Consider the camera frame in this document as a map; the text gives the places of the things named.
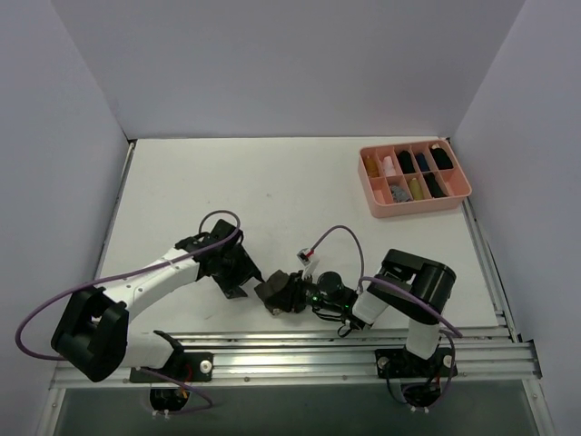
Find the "brown underwear cream waistband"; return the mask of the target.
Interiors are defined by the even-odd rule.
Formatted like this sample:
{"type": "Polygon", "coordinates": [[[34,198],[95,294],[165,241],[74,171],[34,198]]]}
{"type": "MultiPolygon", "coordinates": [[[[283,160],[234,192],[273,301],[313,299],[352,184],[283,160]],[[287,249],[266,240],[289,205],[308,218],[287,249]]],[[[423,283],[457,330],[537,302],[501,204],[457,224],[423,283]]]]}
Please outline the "brown underwear cream waistband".
{"type": "Polygon", "coordinates": [[[266,282],[258,284],[254,291],[270,314],[291,312],[293,290],[291,277],[287,273],[276,271],[266,282]]]}

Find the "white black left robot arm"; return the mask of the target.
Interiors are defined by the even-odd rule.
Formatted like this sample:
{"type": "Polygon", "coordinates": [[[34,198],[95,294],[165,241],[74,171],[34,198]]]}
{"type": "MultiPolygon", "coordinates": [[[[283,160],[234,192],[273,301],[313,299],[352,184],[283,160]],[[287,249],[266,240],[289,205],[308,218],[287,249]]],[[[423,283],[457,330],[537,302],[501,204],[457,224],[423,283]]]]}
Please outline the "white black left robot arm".
{"type": "Polygon", "coordinates": [[[119,368],[146,368],[163,381],[181,379],[183,346],[161,330],[130,332],[131,322],[171,292],[211,277],[229,298],[260,281],[261,272],[239,243],[199,255],[174,246],[140,273],[106,286],[74,292],[57,324],[52,348],[90,381],[101,382],[119,368]]]}

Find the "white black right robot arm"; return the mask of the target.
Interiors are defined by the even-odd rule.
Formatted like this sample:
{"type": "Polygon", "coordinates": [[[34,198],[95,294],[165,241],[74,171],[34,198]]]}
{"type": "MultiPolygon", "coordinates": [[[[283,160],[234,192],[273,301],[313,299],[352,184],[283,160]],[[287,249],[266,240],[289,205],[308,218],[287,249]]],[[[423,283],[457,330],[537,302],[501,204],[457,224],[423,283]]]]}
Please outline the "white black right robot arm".
{"type": "Polygon", "coordinates": [[[347,287],[337,272],[325,272],[317,280],[304,271],[291,274],[281,288],[281,310],[310,308],[320,319],[339,322],[353,332],[373,326],[382,313],[394,309],[409,319],[404,366],[421,375],[436,363],[440,327],[459,334],[443,316],[456,279],[444,263],[391,249],[378,272],[361,277],[356,289],[347,287]]]}

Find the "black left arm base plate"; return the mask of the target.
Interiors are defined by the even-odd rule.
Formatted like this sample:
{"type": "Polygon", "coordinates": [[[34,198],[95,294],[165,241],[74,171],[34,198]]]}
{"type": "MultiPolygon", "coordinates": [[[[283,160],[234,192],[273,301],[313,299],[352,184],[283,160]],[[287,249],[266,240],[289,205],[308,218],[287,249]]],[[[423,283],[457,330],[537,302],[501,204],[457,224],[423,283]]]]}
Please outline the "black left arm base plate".
{"type": "Polygon", "coordinates": [[[184,352],[171,358],[161,369],[138,371],[132,368],[131,383],[158,382],[210,382],[212,380],[214,354],[211,352],[184,352]]]}

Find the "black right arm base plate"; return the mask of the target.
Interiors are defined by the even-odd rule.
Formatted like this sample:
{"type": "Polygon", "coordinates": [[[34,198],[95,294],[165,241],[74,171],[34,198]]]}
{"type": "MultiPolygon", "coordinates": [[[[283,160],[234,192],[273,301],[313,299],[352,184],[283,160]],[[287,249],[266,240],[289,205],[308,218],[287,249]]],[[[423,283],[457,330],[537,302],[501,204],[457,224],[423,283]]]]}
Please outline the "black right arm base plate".
{"type": "Polygon", "coordinates": [[[458,375],[456,364],[451,364],[452,349],[449,346],[439,346],[426,360],[405,347],[377,349],[374,354],[377,374],[382,379],[430,379],[458,375]]]}

